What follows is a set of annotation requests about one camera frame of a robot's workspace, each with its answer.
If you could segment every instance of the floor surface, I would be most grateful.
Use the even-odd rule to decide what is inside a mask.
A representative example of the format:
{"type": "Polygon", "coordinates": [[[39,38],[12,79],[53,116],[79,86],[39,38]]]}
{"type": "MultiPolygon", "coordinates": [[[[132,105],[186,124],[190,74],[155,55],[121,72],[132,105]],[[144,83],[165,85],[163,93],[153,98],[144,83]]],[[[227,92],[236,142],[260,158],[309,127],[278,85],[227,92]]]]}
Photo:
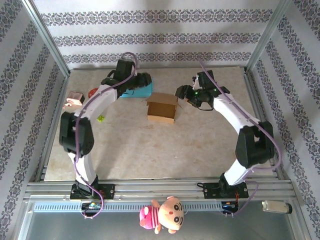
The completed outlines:
{"type": "MultiPolygon", "coordinates": [[[[228,88],[239,104],[254,115],[239,67],[211,68],[220,86],[228,88]]],[[[200,68],[146,69],[153,91],[175,94],[192,84],[200,68]]],[[[97,88],[110,70],[75,70],[67,94],[97,88]]],[[[147,120],[145,98],[120,98],[110,105],[103,122],[93,125],[93,167],[99,179],[219,177],[235,161],[237,133],[216,111],[200,111],[179,100],[174,124],[147,120]]],[[[75,108],[67,107],[72,112],[75,108]]],[[[74,180],[72,162],[55,135],[45,180],[74,180]]]]}
{"type": "Polygon", "coordinates": [[[218,211],[189,211],[177,233],[169,234],[168,229],[164,227],[158,235],[155,235],[154,229],[147,230],[139,226],[137,212],[103,212],[95,221],[84,219],[79,212],[35,212],[26,239],[293,240],[295,238],[287,214],[264,212],[261,202],[256,201],[250,202],[246,209],[234,218],[226,218],[218,211]]]}

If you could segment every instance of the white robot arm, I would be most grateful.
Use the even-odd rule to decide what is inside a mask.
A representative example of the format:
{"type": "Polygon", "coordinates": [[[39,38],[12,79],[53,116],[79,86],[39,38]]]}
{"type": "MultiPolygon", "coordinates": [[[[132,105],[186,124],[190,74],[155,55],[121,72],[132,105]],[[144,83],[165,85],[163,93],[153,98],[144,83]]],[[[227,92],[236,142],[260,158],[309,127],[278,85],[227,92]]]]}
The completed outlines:
{"type": "MultiPolygon", "coordinates": [[[[214,80],[212,70],[207,73],[214,80]]],[[[241,184],[253,168],[264,164],[274,156],[275,146],[255,124],[271,137],[273,137],[273,128],[269,122],[261,122],[243,109],[227,88],[221,87],[223,91],[221,93],[204,71],[199,72],[192,79],[193,86],[183,85],[176,90],[175,95],[180,99],[186,98],[188,103],[200,110],[216,110],[225,117],[238,134],[235,149],[237,159],[221,175],[219,182],[220,188],[227,190],[230,186],[241,184]],[[202,103],[208,103],[211,109],[201,109],[202,103]]]]}
{"type": "Polygon", "coordinates": [[[90,152],[95,142],[92,123],[127,90],[145,87],[151,81],[151,76],[148,73],[136,73],[133,61],[120,59],[117,62],[116,70],[111,71],[102,80],[100,87],[90,100],[76,112],[62,114],[59,143],[68,152],[76,172],[76,181],[72,186],[70,198],[74,195],[74,199],[94,199],[97,195],[93,189],[106,192],[106,189],[102,189],[104,186],[99,186],[98,176],[91,160],[90,152]]]}

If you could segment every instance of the patterned wallpaper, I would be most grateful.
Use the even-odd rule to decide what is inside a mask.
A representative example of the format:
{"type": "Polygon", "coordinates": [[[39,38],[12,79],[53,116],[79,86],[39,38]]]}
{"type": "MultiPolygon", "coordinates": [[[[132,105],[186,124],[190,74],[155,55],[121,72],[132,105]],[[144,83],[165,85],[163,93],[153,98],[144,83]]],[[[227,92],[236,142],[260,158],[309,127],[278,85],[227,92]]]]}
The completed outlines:
{"type": "Polygon", "coordinates": [[[319,2],[293,0],[251,73],[312,239],[320,239],[319,16],[319,2]]]}
{"type": "Polygon", "coordinates": [[[245,66],[279,0],[35,0],[70,69],[245,66]]]}
{"type": "Polygon", "coordinates": [[[64,76],[19,0],[0,3],[0,240],[11,239],[64,76]]]}

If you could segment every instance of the doll face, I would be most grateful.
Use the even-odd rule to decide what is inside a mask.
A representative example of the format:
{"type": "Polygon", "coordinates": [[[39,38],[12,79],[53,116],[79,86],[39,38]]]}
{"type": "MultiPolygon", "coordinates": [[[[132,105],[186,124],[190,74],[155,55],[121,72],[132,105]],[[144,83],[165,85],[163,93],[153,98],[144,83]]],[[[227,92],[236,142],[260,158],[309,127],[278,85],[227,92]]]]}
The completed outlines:
{"type": "Polygon", "coordinates": [[[184,222],[184,209],[176,197],[169,197],[159,209],[159,222],[168,229],[179,230],[184,222]]]}

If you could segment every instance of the cardboard box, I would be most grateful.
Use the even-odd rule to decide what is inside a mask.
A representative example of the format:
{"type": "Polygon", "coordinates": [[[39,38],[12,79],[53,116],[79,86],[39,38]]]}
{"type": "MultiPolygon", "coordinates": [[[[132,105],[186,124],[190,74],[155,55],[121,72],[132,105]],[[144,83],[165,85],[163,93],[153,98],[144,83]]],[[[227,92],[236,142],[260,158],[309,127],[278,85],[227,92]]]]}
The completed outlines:
{"type": "Polygon", "coordinates": [[[153,92],[146,100],[147,119],[173,124],[175,122],[178,98],[175,95],[153,92]]]}
{"type": "Polygon", "coordinates": [[[67,104],[65,105],[69,104],[70,106],[71,105],[82,106],[82,104],[85,101],[85,97],[80,92],[71,91],[69,92],[69,95],[66,97],[66,101],[67,101],[67,104]]]}

